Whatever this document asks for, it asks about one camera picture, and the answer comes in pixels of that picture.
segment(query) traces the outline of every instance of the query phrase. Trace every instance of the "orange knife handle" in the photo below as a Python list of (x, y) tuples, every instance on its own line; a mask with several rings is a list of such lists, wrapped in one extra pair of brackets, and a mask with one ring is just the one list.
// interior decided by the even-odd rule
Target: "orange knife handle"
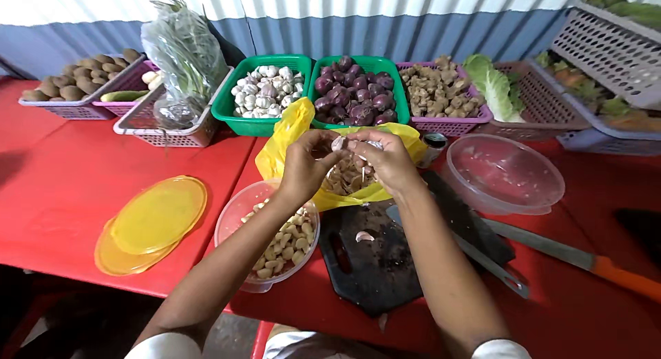
[(661, 283), (644, 276), (617, 268), (613, 261), (604, 256), (596, 256), (591, 272), (608, 279), (618, 286), (631, 289), (661, 304)]

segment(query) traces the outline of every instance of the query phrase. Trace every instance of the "plastic bag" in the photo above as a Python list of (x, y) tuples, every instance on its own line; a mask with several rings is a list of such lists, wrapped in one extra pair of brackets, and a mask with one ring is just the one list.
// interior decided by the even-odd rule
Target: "plastic bag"
[[(308, 98), (301, 98), (292, 103), (282, 113), (282, 119), (273, 128), (273, 136), (266, 142), (264, 148), (257, 154), (254, 163), (257, 165), (262, 178), (282, 178), (285, 166), (285, 153), (287, 146), (292, 144), (310, 128), (310, 122), (315, 116), (315, 106)], [(351, 128), (335, 129), (341, 135), (348, 135), (361, 129), (374, 128), (399, 135), (406, 146), (413, 162), (422, 159), (427, 147), (420, 141), (418, 131), (408, 125), (385, 123), (379, 126), (355, 126)], [(380, 202), (391, 199), (380, 183), (376, 182), (349, 196), (340, 196), (324, 189), (313, 197), (319, 211), (325, 211), (347, 205), (361, 205), (367, 202)]]
[(158, 17), (142, 25), (149, 59), (163, 71), (166, 96), (154, 116), (166, 129), (193, 126), (229, 71), (206, 17), (181, 0), (152, 1)]

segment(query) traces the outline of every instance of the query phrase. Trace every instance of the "floor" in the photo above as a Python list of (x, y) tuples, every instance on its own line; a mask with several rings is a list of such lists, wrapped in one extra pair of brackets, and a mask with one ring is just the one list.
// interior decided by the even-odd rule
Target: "floor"
[[(7, 319), (18, 301), (35, 301), (40, 286), (74, 291), (52, 305), (32, 327), (14, 359), (116, 359), (123, 358), (162, 300), (127, 291), (94, 286), (0, 265), (7, 289), (0, 288), (0, 352), (19, 324), (21, 315)], [(259, 321), (222, 314), (209, 333), (203, 358), (250, 358)]]

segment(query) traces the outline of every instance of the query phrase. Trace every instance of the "yellow plastic lid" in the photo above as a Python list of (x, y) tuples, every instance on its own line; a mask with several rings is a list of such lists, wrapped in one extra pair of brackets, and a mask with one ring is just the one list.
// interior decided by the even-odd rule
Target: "yellow plastic lid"
[(105, 274), (112, 276), (139, 274), (162, 260), (179, 244), (177, 241), (166, 248), (148, 254), (124, 253), (117, 247), (110, 235), (110, 228), (115, 219), (109, 220), (103, 227), (103, 232), (98, 237), (94, 250), (96, 267)]
[(110, 234), (124, 253), (157, 252), (181, 240), (204, 212), (207, 191), (193, 177), (160, 181), (122, 208)]

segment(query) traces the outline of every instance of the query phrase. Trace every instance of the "hand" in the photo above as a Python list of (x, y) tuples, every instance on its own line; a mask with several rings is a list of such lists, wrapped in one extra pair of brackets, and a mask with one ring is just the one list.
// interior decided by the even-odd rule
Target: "hand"
[[(351, 140), (348, 144), (349, 151), (368, 160), (376, 171), (377, 181), (392, 196), (401, 196), (412, 185), (422, 182), (422, 178), (399, 136), (366, 129), (347, 135), (346, 138)], [(379, 150), (375, 146), (361, 141), (380, 142), (384, 149)], [(355, 160), (357, 166), (364, 164), (364, 161), (358, 157)]]
[(348, 151), (331, 152), (331, 143), (337, 136), (334, 131), (312, 129), (287, 147), (280, 191), (299, 206), (314, 196), (335, 164), (350, 156)]

